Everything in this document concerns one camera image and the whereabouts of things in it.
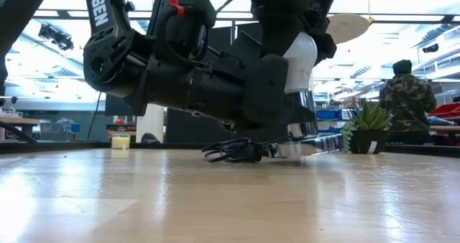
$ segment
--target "person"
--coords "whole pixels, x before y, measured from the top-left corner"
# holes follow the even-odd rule
[[[380,89],[379,105],[394,114],[390,121],[388,142],[409,145],[431,143],[430,124],[426,113],[436,109],[436,98],[427,81],[412,72],[410,60],[401,60],[393,65],[395,76]]]

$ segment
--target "camouflage jacket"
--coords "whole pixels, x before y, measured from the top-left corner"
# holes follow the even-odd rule
[[[436,108],[436,98],[427,81],[402,74],[380,89],[379,104],[395,115],[390,121],[391,132],[424,132],[430,128],[425,113]]]

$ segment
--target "yellow container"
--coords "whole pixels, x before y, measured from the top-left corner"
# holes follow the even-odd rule
[[[128,134],[113,134],[112,149],[128,150],[131,143],[131,136]]]

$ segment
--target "black hat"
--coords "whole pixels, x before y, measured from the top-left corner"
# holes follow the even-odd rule
[[[412,72],[412,62],[410,60],[400,60],[397,63],[393,64],[393,73],[398,74],[408,74]]]

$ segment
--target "potted plant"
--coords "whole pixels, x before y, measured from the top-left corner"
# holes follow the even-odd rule
[[[391,126],[393,115],[367,100],[364,100],[361,108],[355,104],[354,111],[355,114],[348,111],[351,121],[341,130],[344,151],[358,154],[380,153],[387,143],[386,130]]]

